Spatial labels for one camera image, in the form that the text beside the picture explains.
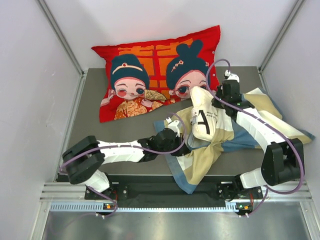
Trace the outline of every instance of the gray tabletop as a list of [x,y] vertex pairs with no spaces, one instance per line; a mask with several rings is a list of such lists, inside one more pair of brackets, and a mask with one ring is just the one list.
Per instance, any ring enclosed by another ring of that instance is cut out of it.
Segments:
[[[225,67],[217,67],[220,80],[223,79]],[[255,66],[235,66],[231,71],[240,77],[240,91],[245,93],[261,87],[260,77]],[[177,112],[192,105],[185,100],[160,107],[150,113],[99,122],[99,108],[107,89],[107,77],[104,68],[88,70],[79,107],[69,138],[69,146],[76,144],[88,135],[94,135],[105,142],[131,142],[154,135],[154,121],[164,120],[169,112]],[[237,175],[261,167],[263,152],[258,149],[245,149],[237,152],[223,153],[212,165],[207,175]],[[111,175],[171,175],[165,157],[159,155],[156,160],[144,163],[117,162],[105,164],[102,171]]]

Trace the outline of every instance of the cartoon girl face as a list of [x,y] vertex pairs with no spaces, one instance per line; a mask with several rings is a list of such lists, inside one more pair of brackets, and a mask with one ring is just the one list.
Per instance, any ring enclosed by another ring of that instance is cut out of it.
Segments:
[[190,89],[199,86],[207,89],[206,76],[199,70],[191,70],[183,75],[176,83],[173,90],[169,91],[170,95],[177,95],[179,98],[190,98]]
[[124,77],[114,83],[114,89],[119,98],[133,100],[144,95],[146,85],[135,77]]

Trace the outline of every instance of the wall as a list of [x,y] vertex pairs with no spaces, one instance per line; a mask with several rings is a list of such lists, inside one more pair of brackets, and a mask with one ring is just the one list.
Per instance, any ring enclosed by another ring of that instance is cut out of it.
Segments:
[[36,1],[0,6],[0,239],[26,240],[80,76]]
[[305,1],[264,75],[287,122],[316,136],[304,157],[306,180],[320,213],[319,9],[320,1]]
[[258,66],[296,0],[46,0],[83,69],[92,46],[176,38],[220,25],[216,59]]

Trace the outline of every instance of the robotic arm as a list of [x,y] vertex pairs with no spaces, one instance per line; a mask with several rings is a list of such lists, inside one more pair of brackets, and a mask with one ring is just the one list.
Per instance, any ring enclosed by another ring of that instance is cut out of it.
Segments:
[[[265,123],[259,121],[262,117],[250,102],[242,100],[239,77],[236,74],[226,71],[225,80],[218,87],[216,96],[255,117],[254,119],[244,112],[235,110],[216,98],[212,99],[212,105],[215,108],[224,109],[229,117],[254,137],[264,151],[260,168],[234,177],[232,181],[234,193],[241,194],[252,188],[265,185],[275,186],[300,178],[301,171],[297,158],[288,143],[268,128]],[[175,151],[183,142],[183,136],[180,133],[181,123],[178,120],[171,121],[170,118],[167,118],[167,121],[168,127],[157,135],[132,142],[103,142],[96,140],[94,136],[86,137],[62,155],[69,182],[86,184],[97,192],[110,196],[113,186],[108,180],[108,175],[98,170],[101,165],[128,161],[148,162],[164,152],[171,152],[171,155],[176,157],[190,153],[185,144]],[[303,163],[302,143],[297,138],[290,141],[298,151]]]

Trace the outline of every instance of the red cushion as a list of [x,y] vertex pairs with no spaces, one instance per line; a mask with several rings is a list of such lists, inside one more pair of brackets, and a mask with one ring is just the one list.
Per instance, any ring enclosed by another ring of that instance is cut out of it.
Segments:
[[[92,47],[105,60],[109,82],[100,122],[145,114],[189,98],[194,86],[205,88],[219,40],[220,26],[213,26],[176,39]],[[213,67],[210,88],[218,84]]]

